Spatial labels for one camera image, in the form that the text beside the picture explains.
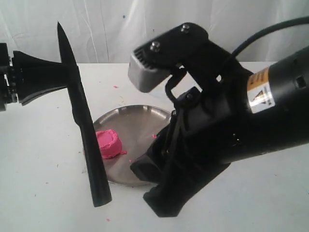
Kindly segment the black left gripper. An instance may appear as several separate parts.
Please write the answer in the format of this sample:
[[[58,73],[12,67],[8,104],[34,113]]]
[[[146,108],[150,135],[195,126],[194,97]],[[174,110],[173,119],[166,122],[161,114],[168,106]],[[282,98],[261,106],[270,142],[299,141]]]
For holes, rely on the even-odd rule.
[[[32,57],[21,51],[13,51],[13,64],[6,43],[0,44],[0,111],[7,105],[22,106],[35,99],[67,87],[67,67],[58,62]],[[17,84],[15,75],[25,83]]]

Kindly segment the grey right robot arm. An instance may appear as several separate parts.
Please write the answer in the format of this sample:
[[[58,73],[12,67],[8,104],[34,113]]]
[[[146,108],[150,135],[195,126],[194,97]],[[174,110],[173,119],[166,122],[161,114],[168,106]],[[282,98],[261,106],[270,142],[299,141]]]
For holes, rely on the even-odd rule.
[[[170,123],[130,166],[154,183],[143,199],[160,217],[183,206],[235,161],[309,142],[309,50],[253,73],[220,47],[166,84]]]

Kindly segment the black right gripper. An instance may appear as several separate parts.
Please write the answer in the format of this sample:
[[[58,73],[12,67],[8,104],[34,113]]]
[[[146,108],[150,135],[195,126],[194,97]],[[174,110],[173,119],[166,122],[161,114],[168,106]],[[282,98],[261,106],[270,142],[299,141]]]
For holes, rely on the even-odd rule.
[[[139,180],[156,184],[143,195],[151,209],[181,210],[231,162],[277,151],[275,71],[235,63],[217,81],[209,70],[188,69],[202,91],[176,100],[176,119],[130,165]]]

